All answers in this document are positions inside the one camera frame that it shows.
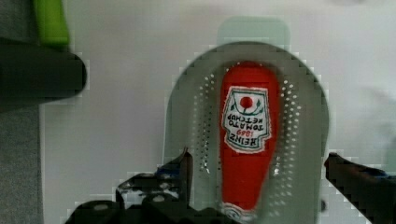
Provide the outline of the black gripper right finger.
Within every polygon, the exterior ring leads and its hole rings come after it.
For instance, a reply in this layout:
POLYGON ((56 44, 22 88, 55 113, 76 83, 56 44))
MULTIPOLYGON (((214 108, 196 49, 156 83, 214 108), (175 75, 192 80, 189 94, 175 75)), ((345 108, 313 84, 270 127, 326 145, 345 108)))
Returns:
POLYGON ((395 224, 396 178, 385 171, 330 153, 326 178, 372 224, 395 224))

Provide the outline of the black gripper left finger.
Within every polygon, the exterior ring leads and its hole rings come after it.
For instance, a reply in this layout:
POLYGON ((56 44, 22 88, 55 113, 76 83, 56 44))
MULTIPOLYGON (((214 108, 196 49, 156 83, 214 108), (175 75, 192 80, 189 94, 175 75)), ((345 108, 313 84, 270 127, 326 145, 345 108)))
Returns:
POLYGON ((115 199, 79 205, 64 224, 237 224, 220 211, 190 206, 193 159, 184 148, 154 173, 116 187, 115 199))

